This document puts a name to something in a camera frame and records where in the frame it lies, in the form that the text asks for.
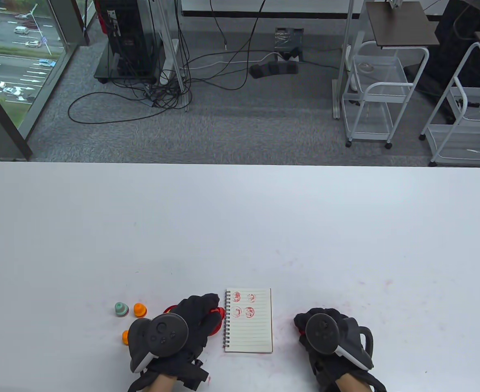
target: white cart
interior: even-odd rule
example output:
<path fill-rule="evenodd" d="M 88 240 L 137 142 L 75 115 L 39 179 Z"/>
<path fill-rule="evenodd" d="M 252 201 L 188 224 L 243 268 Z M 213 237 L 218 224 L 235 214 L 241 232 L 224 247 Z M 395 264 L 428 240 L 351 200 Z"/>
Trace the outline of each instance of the white cart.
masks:
<path fill-rule="evenodd" d="M 419 136 L 420 140 L 429 142 L 433 154 L 429 166 L 438 163 L 480 166 L 480 88 L 463 87 L 459 79 L 460 71 L 475 48 L 480 50 L 480 42 L 473 43 L 465 53 Z M 445 99 L 454 112 L 454 124 L 432 124 Z"/>
<path fill-rule="evenodd" d="M 376 41 L 367 41 L 366 45 L 376 45 Z M 393 145 L 391 140 L 405 112 L 416 84 L 429 60 L 426 47 L 383 47 L 391 52 L 390 56 L 361 56 L 355 54 L 351 71 L 342 96 L 343 120 L 345 122 L 347 142 L 352 145 L 353 139 L 386 140 L 385 148 Z M 423 52 L 413 82 L 406 80 L 402 62 L 398 58 L 401 50 L 418 50 Z M 351 80 L 356 80 L 356 92 L 349 91 Z M 393 122 L 389 103 L 402 105 L 397 119 Z"/>

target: lined paper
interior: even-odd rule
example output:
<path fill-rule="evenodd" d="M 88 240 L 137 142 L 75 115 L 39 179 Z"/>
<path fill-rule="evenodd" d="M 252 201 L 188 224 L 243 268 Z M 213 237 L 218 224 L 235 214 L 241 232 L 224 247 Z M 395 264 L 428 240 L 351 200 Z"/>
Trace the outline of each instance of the lined paper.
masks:
<path fill-rule="evenodd" d="M 227 289 L 226 352 L 272 353 L 271 289 Z"/>

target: floor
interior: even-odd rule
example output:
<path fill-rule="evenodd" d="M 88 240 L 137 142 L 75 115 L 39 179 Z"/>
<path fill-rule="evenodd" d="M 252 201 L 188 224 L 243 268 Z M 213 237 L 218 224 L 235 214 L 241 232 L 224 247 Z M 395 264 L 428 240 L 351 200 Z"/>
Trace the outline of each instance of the floor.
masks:
<path fill-rule="evenodd" d="M 205 24 L 214 30 L 212 20 Z M 186 31 L 191 58 L 223 51 L 223 38 L 219 33 L 191 31 L 184 25 L 182 29 Z M 306 28 L 304 58 L 337 67 L 341 37 L 307 34 L 307 31 Z M 241 47 L 249 36 L 245 31 L 225 33 L 229 51 Z M 76 124 L 68 119 L 67 110 L 70 103 L 83 94 L 107 91 L 133 97 L 128 90 L 110 83 L 102 85 L 93 78 L 107 38 L 96 20 L 89 35 L 91 45 L 77 51 L 29 138 L 34 152 L 32 160 L 373 166 L 426 166 L 429 162 L 428 144 L 419 141 L 417 136 L 432 105 L 421 95 L 415 93 L 409 103 L 392 149 L 385 149 L 382 142 L 360 141 L 348 149 L 343 122 L 333 119 L 331 80 L 337 77 L 337 70 L 312 64 L 300 64 L 298 75 L 258 80 L 249 76 L 245 86 L 237 91 L 195 82 L 188 112 L 169 110 L 147 120 L 113 125 Z M 251 50 L 270 51 L 273 43 L 274 34 L 270 34 L 270 29 L 262 29 L 253 37 Z M 250 59 L 259 60 L 267 53 L 252 52 Z M 208 56 L 191 65 L 202 67 L 229 58 L 230 54 Z M 245 60 L 246 54 L 236 58 Z M 210 76 L 222 67 L 195 70 L 192 76 Z M 228 69 L 242 68 L 245 64 L 235 64 Z M 245 76 L 242 71 L 214 81 L 234 88 L 243 83 Z M 109 121 L 155 112 L 158 109 L 116 96 L 94 95 L 78 102 L 71 115 L 82 121 Z"/>

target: black glove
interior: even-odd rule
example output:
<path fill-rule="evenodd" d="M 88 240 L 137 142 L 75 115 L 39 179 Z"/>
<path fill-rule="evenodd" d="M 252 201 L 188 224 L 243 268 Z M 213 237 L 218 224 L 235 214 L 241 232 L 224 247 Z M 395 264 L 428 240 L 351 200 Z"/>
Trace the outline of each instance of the black glove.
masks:
<path fill-rule="evenodd" d="M 346 319 L 347 316 L 341 314 L 336 309 L 313 308 L 307 313 L 300 313 L 294 317 L 294 325 L 296 325 L 300 332 L 299 341 L 309 353 L 310 365 L 313 368 L 313 373 L 322 387 L 322 390 L 339 391 L 339 388 L 337 388 L 336 385 L 336 380 L 344 374 L 349 373 L 352 377 L 373 386 L 375 392 L 386 392 L 385 386 L 380 381 L 369 374 L 369 372 L 357 367 L 347 358 L 338 356 L 337 354 L 320 354 L 310 345 L 307 336 L 305 336 L 305 326 L 307 325 L 307 321 L 317 313 L 325 313 L 329 315 L 338 325 L 339 322 L 342 319 Z"/>
<path fill-rule="evenodd" d="M 129 388 L 129 392 L 142 390 L 152 384 L 159 374 L 176 376 L 184 385 L 196 390 L 201 381 L 205 381 L 208 372 L 200 366 L 201 361 L 193 364 L 204 347 L 207 345 L 209 335 L 221 323 L 219 312 L 211 310 L 218 307 L 219 297 L 217 294 L 206 294 L 204 296 L 192 295 L 182 300 L 171 313 L 182 317 L 189 327 L 187 341 L 176 354 L 155 358 L 147 365 L 147 371 Z"/>

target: orange bottle cap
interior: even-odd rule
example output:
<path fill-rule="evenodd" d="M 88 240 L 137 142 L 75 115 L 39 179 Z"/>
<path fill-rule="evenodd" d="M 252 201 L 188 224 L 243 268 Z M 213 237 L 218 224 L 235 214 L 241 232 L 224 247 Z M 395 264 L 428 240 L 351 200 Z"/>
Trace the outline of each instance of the orange bottle cap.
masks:
<path fill-rule="evenodd" d="M 145 307 L 144 304 L 138 303 L 138 304 L 135 304 L 134 311 L 135 311 L 136 317 L 143 317 L 147 313 L 147 308 Z"/>

